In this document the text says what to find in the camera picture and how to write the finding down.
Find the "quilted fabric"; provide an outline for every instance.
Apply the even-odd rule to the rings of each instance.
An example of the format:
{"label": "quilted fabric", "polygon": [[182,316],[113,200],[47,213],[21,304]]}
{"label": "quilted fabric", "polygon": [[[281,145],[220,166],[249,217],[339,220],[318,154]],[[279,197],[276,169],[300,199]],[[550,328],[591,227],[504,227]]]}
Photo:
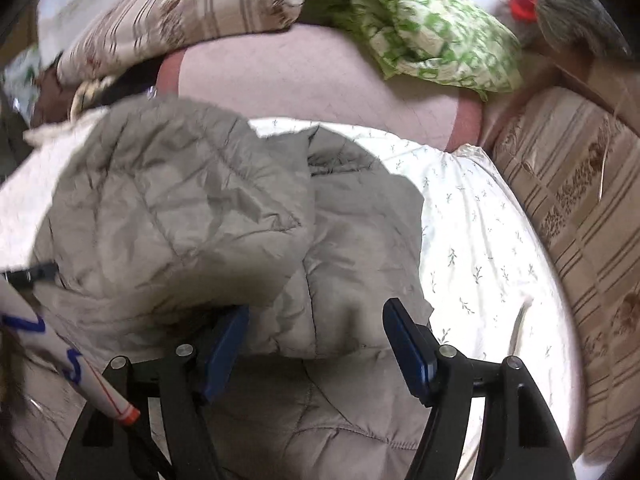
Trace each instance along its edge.
{"label": "quilted fabric", "polygon": [[[361,457],[354,478],[404,478],[428,412],[402,380],[381,310],[398,297],[428,322],[421,208],[407,179],[318,126],[259,139],[235,113],[139,96],[108,110],[60,175],[33,249],[60,281],[34,295],[98,368],[173,351],[204,305],[249,304],[234,375],[255,387],[232,402],[244,415],[229,433],[205,413],[214,439],[228,434],[222,466],[251,480],[340,478],[348,449]],[[31,354],[12,359],[16,450],[34,478],[53,479],[82,400]]]}
{"label": "quilted fabric", "polygon": [[520,84],[517,38],[471,0],[338,0],[332,22],[355,33],[386,76],[510,92]]}

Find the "mattress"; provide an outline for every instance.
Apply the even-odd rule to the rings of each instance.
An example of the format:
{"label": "mattress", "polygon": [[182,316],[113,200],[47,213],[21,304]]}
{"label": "mattress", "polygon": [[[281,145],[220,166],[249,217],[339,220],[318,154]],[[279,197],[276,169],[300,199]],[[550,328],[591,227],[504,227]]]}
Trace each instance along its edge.
{"label": "mattress", "polygon": [[[71,128],[62,124],[29,133],[39,149],[0,188],[0,269],[29,263],[57,179],[103,113],[90,112]],[[266,118],[251,124],[268,136],[315,123]],[[572,318],[542,244],[489,158],[469,145],[450,154],[373,128],[323,125],[353,139],[422,191],[420,280],[435,309],[431,326],[438,341],[494,362],[519,355],[575,453],[582,437],[582,375]],[[45,470],[57,467],[64,442],[58,442],[56,417],[47,411],[46,396],[55,393],[48,388],[40,393],[26,404],[42,414],[42,425],[16,428],[14,435],[18,449],[30,453],[25,461],[47,478]],[[461,480],[472,477],[481,425],[482,399],[475,399]]]}

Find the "striped pillow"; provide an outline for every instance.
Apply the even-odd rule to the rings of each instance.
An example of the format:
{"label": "striped pillow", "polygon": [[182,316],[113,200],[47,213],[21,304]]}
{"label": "striped pillow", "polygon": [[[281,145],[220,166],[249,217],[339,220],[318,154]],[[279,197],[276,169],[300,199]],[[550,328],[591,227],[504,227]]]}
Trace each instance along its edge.
{"label": "striped pillow", "polygon": [[505,127],[494,162],[573,309],[587,386],[584,452],[611,459],[640,415],[640,139],[589,100],[551,88]]}
{"label": "striped pillow", "polygon": [[58,63],[63,85],[123,72],[198,41],[277,30],[304,0],[122,0],[93,21]]}

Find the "white cloth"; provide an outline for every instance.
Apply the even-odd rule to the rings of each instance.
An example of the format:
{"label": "white cloth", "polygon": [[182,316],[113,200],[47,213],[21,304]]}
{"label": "white cloth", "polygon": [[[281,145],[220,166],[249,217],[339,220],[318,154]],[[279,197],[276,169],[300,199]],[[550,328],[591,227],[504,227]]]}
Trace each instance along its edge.
{"label": "white cloth", "polygon": [[[34,130],[41,146],[0,188],[0,269],[29,263],[60,173],[104,114]],[[250,121],[260,136],[303,130],[311,121]],[[470,358],[519,355],[549,404],[569,449],[580,440],[582,368],[556,272],[522,208],[480,149],[443,153],[362,126],[323,123],[380,158],[422,191],[420,280],[435,311],[433,333]],[[458,478],[473,474],[482,430],[475,399]]]}

